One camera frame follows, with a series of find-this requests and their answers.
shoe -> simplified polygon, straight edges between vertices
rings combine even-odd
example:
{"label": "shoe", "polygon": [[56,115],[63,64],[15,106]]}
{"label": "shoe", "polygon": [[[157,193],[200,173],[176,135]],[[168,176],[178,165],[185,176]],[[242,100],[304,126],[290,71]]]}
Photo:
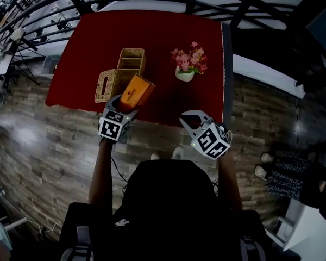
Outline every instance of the shoe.
{"label": "shoe", "polygon": [[181,146],[175,148],[173,152],[172,159],[183,159],[184,158],[184,149]]}
{"label": "shoe", "polygon": [[153,153],[150,157],[150,160],[156,160],[156,159],[160,159],[159,155],[156,153]]}
{"label": "shoe", "polygon": [[261,178],[263,181],[267,181],[267,179],[266,179],[267,171],[264,170],[264,168],[261,165],[256,165],[255,175],[257,177]]}
{"label": "shoe", "polygon": [[274,161],[274,157],[272,157],[268,153],[263,153],[262,156],[261,156],[261,161],[263,163],[272,163]]}

white vase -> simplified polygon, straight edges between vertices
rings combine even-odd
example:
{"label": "white vase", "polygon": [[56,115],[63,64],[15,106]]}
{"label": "white vase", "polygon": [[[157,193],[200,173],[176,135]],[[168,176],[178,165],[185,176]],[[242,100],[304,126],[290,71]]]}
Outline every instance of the white vase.
{"label": "white vase", "polygon": [[184,73],[179,73],[180,71],[180,68],[179,66],[176,67],[176,70],[175,70],[175,76],[177,79],[180,79],[182,81],[185,81],[185,82],[189,82],[193,79],[193,77],[195,76],[195,72],[184,72]]}

railing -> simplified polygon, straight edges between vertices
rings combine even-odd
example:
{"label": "railing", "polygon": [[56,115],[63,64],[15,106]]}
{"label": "railing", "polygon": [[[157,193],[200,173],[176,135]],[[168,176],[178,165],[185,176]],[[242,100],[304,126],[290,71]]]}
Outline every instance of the railing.
{"label": "railing", "polygon": [[[42,0],[36,5],[32,5],[30,8],[26,9],[24,12],[19,14],[18,16],[14,17],[12,21],[8,22],[2,29],[0,29],[0,40],[1,41],[10,41],[9,35],[13,30],[17,27],[22,26],[23,28],[26,28],[30,25],[36,24],[37,22],[48,18],[52,15],[64,13],[67,11],[70,11],[72,9],[76,9],[79,12],[79,16],[74,16],[70,18],[65,18],[63,20],[60,20],[55,23],[49,23],[47,25],[44,25],[40,28],[34,28],[24,34],[24,38],[27,40],[26,44],[22,46],[22,50],[28,48],[33,48],[34,50],[37,50],[36,47],[42,46],[45,44],[49,44],[52,42],[59,42],[59,41],[65,41],[70,38],[70,36],[62,36],[61,38],[53,39],[53,40],[47,40],[45,38],[42,42],[32,43],[36,40],[40,39],[41,37],[47,37],[47,36],[53,36],[60,33],[68,33],[72,32],[74,30],[74,27],[68,26],[65,28],[62,28],[61,30],[57,30],[54,32],[49,32],[46,34],[42,34],[39,36],[33,36],[31,38],[31,35],[38,30],[46,29],[51,26],[56,26],[61,23],[69,23],[72,21],[79,20],[83,14],[92,13],[91,5],[99,2],[114,2],[114,1],[165,1],[165,2],[171,2],[171,3],[182,3],[186,4],[185,13],[186,14],[198,14],[200,17],[204,18],[213,18],[215,16],[220,15],[226,15],[225,17],[219,17],[219,18],[213,18],[216,21],[230,21],[230,27],[233,32],[236,32],[239,30],[239,24],[242,20],[247,21],[255,25],[256,27],[262,28],[264,30],[267,30],[269,32],[276,32],[274,28],[264,23],[264,20],[277,20],[282,22],[286,26],[286,30],[284,31],[284,34],[287,34],[287,37],[290,38],[290,41],[292,42],[292,49],[295,51],[298,51],[300,57],[304,57],[304,51],[306,51],[306,46],[309,44],[310,49],[314,49],[316,52],[318,52],[319,57],[318,59],[312,59],[309,55],[304,59],[302,62],[306,67],[303,68],[302,74],[299,74],[299,81],[300,83],[304,83],[304,80],[307,77],[307,71],[308,74],[314,74],[318,72],[321,69],[324,69],[324,63],[322,61],[323,56],[326,59],[326,50],[312,37],[312,35],[305,29],[305,28],[299,28],[297,27],[294,22],[292,22],[289,18],[290,13],[292,10],[294,10],[294,7],[291,5],[285,5],[285,4],[273,4],[273,3],[265,3],[261,0],[238,0],[240,3],[232,3],[232,4],[222,4],[222,5],[213,5],[205,2],[201,2],[198,0],[97,0],[97,1],[88,1],[88,2],[81,2],[80,0],[71,0],[72,5],[55,10],[53,12],[47,13],[43,16],[39,16],[38,18],[29,21],[27,23],[24,23],[26,18],[36,12],[37,10],[48,6],[50,4],[56,3],[58,0]],[[204,14],[203,11],[210,11],[212,10],[212,13]],[[258,15],[247,15],[247,13],[258,13]]]}

wicker organizer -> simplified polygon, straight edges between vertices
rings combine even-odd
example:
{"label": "wicker organizer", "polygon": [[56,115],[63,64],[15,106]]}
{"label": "wicker organizer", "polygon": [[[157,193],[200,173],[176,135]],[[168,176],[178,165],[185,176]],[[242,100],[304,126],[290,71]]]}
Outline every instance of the wicker organizer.
{"label": "wicker organizer", "polygon": [[144,49],[124,48],[117,70],[104,71],[99,75],[94,101],[107,102],[113,96],[121,94],[136,73],[143,76],[145,61]]}

patterned pants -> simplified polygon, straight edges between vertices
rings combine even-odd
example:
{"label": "patterned pants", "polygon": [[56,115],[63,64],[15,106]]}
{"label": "patterned pants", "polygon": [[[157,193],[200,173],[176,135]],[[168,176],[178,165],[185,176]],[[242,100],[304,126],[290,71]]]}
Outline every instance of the patterned pants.
{"label": "patterned pants", "polygon": [[270,193],[299,200],[305,171],[313,162],[284,153],[273,164],[266,184]]}

